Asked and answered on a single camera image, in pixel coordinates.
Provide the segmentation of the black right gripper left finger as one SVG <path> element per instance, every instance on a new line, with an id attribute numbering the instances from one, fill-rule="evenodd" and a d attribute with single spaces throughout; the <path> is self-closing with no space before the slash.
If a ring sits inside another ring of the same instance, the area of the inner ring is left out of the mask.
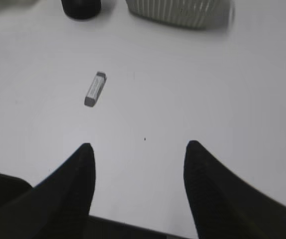
<path id="1" fill-rule="evenodd" d="M 94 191 L 89 143 L 35 187 L 0 173 L 0 239 L 81 239 Z"/>

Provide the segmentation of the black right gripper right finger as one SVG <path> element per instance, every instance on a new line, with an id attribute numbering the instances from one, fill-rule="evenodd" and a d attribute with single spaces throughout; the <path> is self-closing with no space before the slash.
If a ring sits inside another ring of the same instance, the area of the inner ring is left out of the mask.
<path id="1" fill-rule="evenodd" d="M 186 147 L 184 184 L 200 239 L 286 239 L 286 206 L 235 175 L 196 140 Z"/>

